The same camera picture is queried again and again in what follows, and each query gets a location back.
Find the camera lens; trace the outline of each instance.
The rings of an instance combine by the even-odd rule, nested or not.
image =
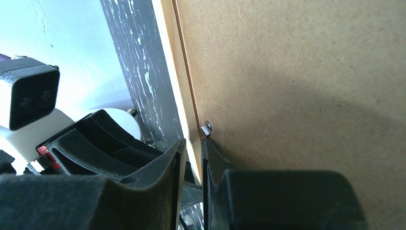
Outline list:
[[[20,107],[23,109],[26,109],[31,102],[31,98],[29,97],[24,97],[21,101],[20,101]]]
[[[44,92],[42,92],[41,94],[41,99],[43,101],[48,100],[51,97],[51,92],[48,90],[45,90]]]

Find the black plastic part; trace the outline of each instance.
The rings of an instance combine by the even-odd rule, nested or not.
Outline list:
[[[24,174],[24,175],[32,175],[33,172],[27,167],[27,168],[24,169],[23,174]]]
[[[237,170],[208,138],[202,151],[205,229],[367,229],[339,173]]]
[[[29,57],[0,62],[0,79],[12,79],[9,122],[11,131],[39,120],[53,111],[59,75],[56,68]]]
[[[32,166],[32,163],[34,161],[37,161],[38,164],[40,164],[43,168],[43,170],[41,172],[37,172],[37,170],[35,170],[35,168]],[[52,159],[50,159],[48,157],[48,155],[41,155],[39,157],[37,157],[35,160],[31,161],[29,164],[27,164],[27,168],[34,174],[34,175],[41,175],[41,174],[45,174],[49,171],[49,169],[51,169],[51,165],[54,162],[52,161]]]
[[[16,174],[15,169],[11,165],[14,161],[14,157],[10,156],[8,153],[0,150],[0,174],[3,173],[13,173]]]
[[[186,162],[186,167],[185,167],[185,181],[190,182],[192,184],[195,183],[194,181],[194,176],[193,176],[193,171],[192,171],[192,165],[190,164],[189,161]]]

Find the wooden strip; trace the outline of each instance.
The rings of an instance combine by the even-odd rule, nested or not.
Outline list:
[[[172,0],[172,3],[173,3],[173,9],[175,11],[176,24],[178,27],[178,34],[179,34],[179,39],[180,39],[180,45],[181,45],[182,52],[183,52],[186,73],[187,73],[188,80],[189,80],[189,88],[191,90],[191,95],[192,95],[194,114],[196,116],[196,125],[197,125],[197,129],[200,130],[200,127],[201,127],[200,117],[199,117],[199,113],[197,111],[196,97],[194,95],[193,82],[192,82],[190,68],[189,68],[189,59],[188,59],[188,56],[186,53],[185,43],[184,43],[184,39],[183,39],[182,24],[180,23],[180,17],[179,17],[179,12],[178,12],[178,0]],[[200,138],[203,139],[202,133],[200,131],[199,131],[199,135],[200,135]]]
[[[186,139],[186,150],[195,181],[201,184],[201,138],[173,3],[171,0],[152,0],[152,4],[168,66],[173,95],[178,108],[183,137]]]

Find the wooden edge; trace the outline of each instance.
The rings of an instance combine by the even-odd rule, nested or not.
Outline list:
[[[191,79],[191,73],[190,73],[190,68],[189,68],[189,59],[188,59],[186,49],[185,49],[185,42],[184,42],[183,31],[182,31],[182,23],[180,21],[180,16],[179,16],[179,11],[178,11],[178,0],[172,0],[172,3],[173,3],[173,9],[175,11],[176,23],[177,23],[177,26],[178,26],[180,45],[182,46],[181,48],[182,48],[182,51],[183,51],[183,58],[184,58],[184,61],[185,61],[186,73],[188,75],[189,87],[190,87],[191,95],[192,95],[194,114],[196,115],[196,125],[197,125],[197,129],[200,130],[201,123],[200,123],[200,120],[199,120],[199,113],[197,111],[197,106],[196,106],[196,97],[194,95],[193,82],[192,82],[192,79]],[[200,139],[204,138],[201,132],[199,132],[199,136],[200,136]]]
[[[182,193],[183,193],[183,181],[185,179],[185,167],[186,167],[186,149],[180,154],[180,166],[179,166],[179,184],[178,184],[178,202],[176,205],[176,221],[175,228],[178,229],[180,206],[182,205]]]
[[[201,138],[174,6],[171,0],[152,0],[152,5],[189,161],[196,183],[202,184]]]

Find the black camera housing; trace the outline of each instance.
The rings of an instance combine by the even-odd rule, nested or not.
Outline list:
[[[18,130],[49,115],[56,104],[60,73],[33,58],[0,62],[0,125]]]

